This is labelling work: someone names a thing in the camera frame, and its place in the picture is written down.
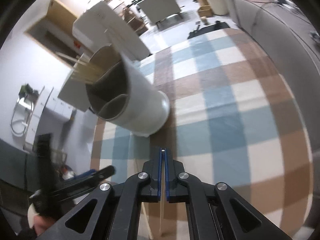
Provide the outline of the person's left hand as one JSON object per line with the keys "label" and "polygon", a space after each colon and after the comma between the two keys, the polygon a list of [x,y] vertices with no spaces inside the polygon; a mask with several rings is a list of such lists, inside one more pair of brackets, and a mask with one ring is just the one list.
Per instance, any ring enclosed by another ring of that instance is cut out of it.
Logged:
{"label": "person's left hand", "polygon": [[44,233],[56,222],[56,220],[51,217],[39,215],[35,211],[33,204],[31,204],[28,208],[27,219],[29,227],[35,230],[37,236]]}

